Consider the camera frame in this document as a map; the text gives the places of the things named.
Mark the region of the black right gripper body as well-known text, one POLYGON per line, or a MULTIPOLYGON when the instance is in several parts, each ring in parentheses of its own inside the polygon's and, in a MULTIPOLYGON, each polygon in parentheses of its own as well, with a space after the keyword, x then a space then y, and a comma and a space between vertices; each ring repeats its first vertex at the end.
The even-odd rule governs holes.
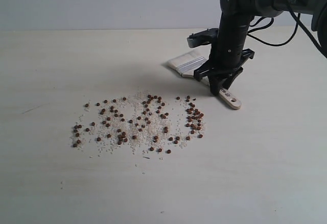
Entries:
POLYGON ((209 59, 194 71, 195 80, 212 75, 226 80, 242 67, 246 60, 242 51, 253 19, 251 10, 222 11, 217 39, 211 44, 209 59))

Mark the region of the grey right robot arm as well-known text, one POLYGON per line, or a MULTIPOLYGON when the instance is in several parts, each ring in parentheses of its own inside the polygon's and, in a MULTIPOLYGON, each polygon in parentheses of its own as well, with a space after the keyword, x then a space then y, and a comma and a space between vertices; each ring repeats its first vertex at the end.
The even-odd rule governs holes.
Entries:
POLYGON ((191 48, 211 45, 208 60, 195 69, 194 79, 209 80, 211 94, 218 95, 222 88, 228 89, 243 71, 243 64, 254 56, 254 51, 244 49, 246 37, 250 36, 251 21, 274 19, 287 11, 307 34, 315 47, 326 55, 326 0, 220 0, 221 19, 218 28, 191 34, 191 48))

